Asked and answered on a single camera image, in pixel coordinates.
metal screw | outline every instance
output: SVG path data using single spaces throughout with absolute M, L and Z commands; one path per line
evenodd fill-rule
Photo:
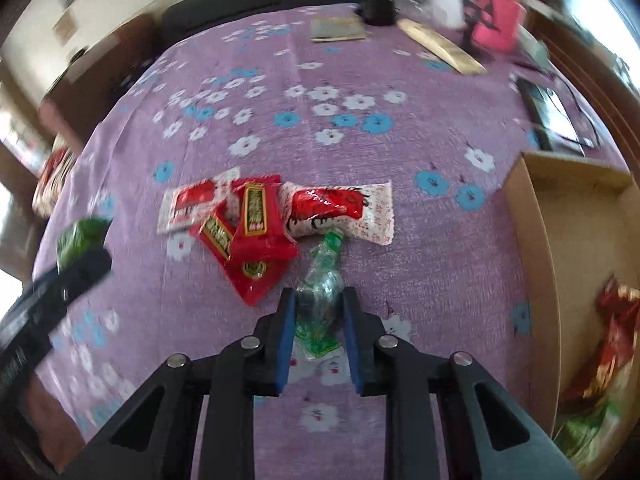
M 392 335 L 386 334 L 378 339 L 378 344 L 382 346 L 382 348 L 395 348 L 398 346 L 398 339 Z
M 187 364 L 187 356 L 183 354 L 173 354 L 166 360 L 169 368 L 180 368 Z
M 460 366 L 469 366 L 474 359 L 467 352 L 456 352 L 453 354 L 453 362 Z
M 254 348 L 258 348 L 258 346 L 260 346 L 260 340 L 256 336 L 248 335 L 247 337 L 242 338 L 240 346 L 245 350 L 253 350 Z

window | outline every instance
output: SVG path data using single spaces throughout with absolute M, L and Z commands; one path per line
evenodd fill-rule
M 42 138 L 24 123 L 0 107 L 0 142 L 12 152 L 31 173 L 40 176 L 50 155 Z
M 4 231 L 11 207 L 11 193 L 0 184 L 0 233 Z M 14 304 L 22 294 L 22 282 L 13 276 L 0 270 L 0 318 L 6 314 L 6 311 Z
M 572 0 L 571 15 L 629 66 L 631 81 L 640 87 L 640 48 L 609 0 Z

white snack packet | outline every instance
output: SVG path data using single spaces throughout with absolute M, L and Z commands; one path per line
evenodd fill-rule
M 240 167 L 186 186 L 167 189 L 158 215 L 158 234 L 184 230 L 204 222 L 223 200 L 232 197 L 231 181 L 240 178 Z
M 282 219 L 293 238 L 325 234 L 337 226 L 347 236 L 389 245 L 394 239 L 391 182 L 369 186 L 280 186 Z

wall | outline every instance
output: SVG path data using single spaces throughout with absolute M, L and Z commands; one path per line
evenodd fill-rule
M 37 105 L 78 48 L 91 46 L 143 9 L 159 15 L 178 1 L 181 0 L 75 0 L 71 9 L 78 31 L 61 46 L 52 30 L 65 10 L 62 0 L 32 0 L 0 54 Z

floral tablecloth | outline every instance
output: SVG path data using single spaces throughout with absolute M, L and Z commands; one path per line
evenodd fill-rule
M 235 166 L 298 184 L 391 181 L 393 243 L 349 240 L 345 282 L 389 332 L 441 356 L 465 349 L 527 406 L 529 309 L 499 190 L 518 153 L 536 149 L 515 67 L 496 60 L 487 75 L 461 76 L 395 27 L 372 28 L 365 41 L 309 40 L 311 19 L 350 12 L 262 14 L 181 41 L 97 127 L 35 271 L 54 264 L 56 238 L 73 221 L 113 218 L 113 273 L 73 306 L 39 370 L 85 437 L 167 356 L 199 358 L 249 334 L 308 267 L 317 239 L 301 242 L 300 261 L 249 308 L 197 240 L 156 234 L 167 188 Z M 603 137 L 595 155 L 622 164 Z M 296 357 L 283 396 L 255 403 L 257 477 L 381 478 L 383 399 L 355 394 L 345 356 Z

